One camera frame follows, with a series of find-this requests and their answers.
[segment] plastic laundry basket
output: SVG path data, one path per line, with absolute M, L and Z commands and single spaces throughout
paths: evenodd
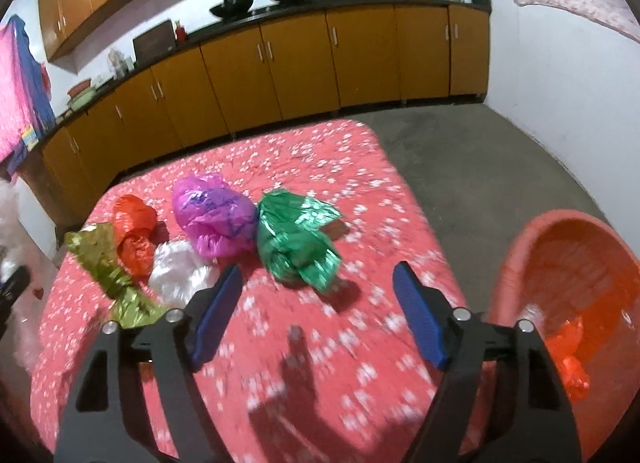
M 494 289 L 490 321 L 533 318 L 543 337 L 581 316 L 575 356 L 591 378 L 573 403 L 586 461 L 611 434 L 640 387 L 640 263 L 606 224 L 573 210 L 531 221 Z

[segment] blue gripper pad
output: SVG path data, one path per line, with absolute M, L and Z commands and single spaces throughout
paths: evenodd
M 449 357 L 442 333 L 452 307 L 439 290 L 423 286 L 406 261 L 394 268 L 393 285 L 422 358 L 443 369 Z
M 192 301 L 202 290 L 194 294 Z M 190 351 L 191 369 L 199 371 L 204 364 L 213 360 L 218 351 L 222 335 L 225 334 L 240 295 L 242 294 L 242 273 L 238 265 L 227 267 L 214 286 L 215 296 L 207 306 L 195 328 L 193 347 Z

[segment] black countertop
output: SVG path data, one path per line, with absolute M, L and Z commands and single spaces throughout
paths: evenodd
M 449 5 L 461 5 L 463 3 L 457 1 L 439 1 L 439 0 L 304 0 L 301 3 L 295 5 L 283 5 L 276 4 L 271 6 L 265 6 L 264 8 L 258 8 L 252 10 L 244 16 L 239 16 L 231 20 L 219 21 L 217 23 L 204 26 L 199 30 L 195 30 L 189 34 L 189 39 L 177 45 L 174 49 L 162 53 L 162 55 L 156 56 L 153 60 L 145 63 L 136 63 L 136 67 L 133 71 L 127 73 L 124 77 L 117 80 L 110 80 L 103 86 L 101 86 L 94 96 L 94 98 L 80 110 L 70 114 L 66 114 L 62 122 L 50 130 L 47 135 L 41 139 L 40 143 L 46 141 L 49 136 L 52 136 L 60 126 L 65 125 L 77 116 L 85 114 L 91 109 L 94 104 L 100 101 L 103 97 L 114 91 L 120 84 L 126 82 L 131 77 L 144 71 L 145 69 L 157 64 L 158 62 L 175 55 L 176 53 L 184 52 L 195 46 L 200 46 L 208 40 L 215 37 L 222 36 L 229 32 L 239 30 L 252 24 L 257 24 L 262 21 L 268 21 L 272 19 L 282 18 L 286 16 L 293 16 L 297 14 L 304 14 L 306 12 L 314 12 L 317 10 L 326 10 L 328 8 L 343 8 L 346 6 L 359 6 L 359 5 L 380 5 L 380 4 L 393 4 L 393 5 L 419 5 L 419 6 L 449 6 Z M 484 12 L 491 13 L 491 0 L 474 0 L 471 4 L 465 4 L 470 8 L 482 10 Z

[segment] plastic bag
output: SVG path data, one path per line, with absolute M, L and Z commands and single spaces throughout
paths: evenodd
M 591 379 L 574 356 L 584 334 L 582 317 L 566 321 L 555 335 L 545 339 L 546 349 L 560 373 L 562 385 L 572 403 L 589 393 Z
M 194 293 L 212 287 L 219 276 L 218 263 L 205 263 L 188 241 L 170 241 L 156 249 L 148 286 L 163 304 L 184 308 Z
M 65 243 L 105 295 L 115 301 L 110 310 L 112 320 L 123 328 L 153 324 L 167 308 L 144 295 L 118 264 L 113 235 L 111 223 L 98 223 L 66 233 Z
M 279 281 L 302 280 L 327 293 L 341 258 L 320 229 L 340 218 L 338 209 L 288 190 L 265 194 L 258 209 L 258 253 L 264 266 Z
M 255 249 L 258 211 L 247 197 L 229 188 L 222 176 L 189 176 L 174 186 L 175 220 L 204 259 Z
M 156 246 L 149 240 L 158 224 L 158 213 L 132 194 L 113 207 L 113 235 L 122 264 L 136 277 L 146 277 L 154 264 Z

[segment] bed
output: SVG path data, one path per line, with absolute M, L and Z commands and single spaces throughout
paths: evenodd
M 174 182 L 220 172 L 258 202 L 287 188 L 328 201 L 348 225 L 336 241 L 336 292 L 278 284 L 257 254 L 242 257 L 238 310 L 212 362 L 195 379 L 239 463 L 400 461 L 436 391 L 394 296 L 394 265 L 407 260 L 424 284 L 465 305 L 433 231 L 375 134 L 353 120 L 259 136 L 194 154 L 111 188 L 88 223 L 107 221 L 119 196 L 158 211 L 171 238 Z M 43 314 L 44 350 L 32 375 L 31 417 L 52 451 L 74 369 L 110 301 L 68 255 Z M 159 448 L 176 456 L 158 390 L 142 368 Z M 478 441 L 474 429 L 469 443 Z

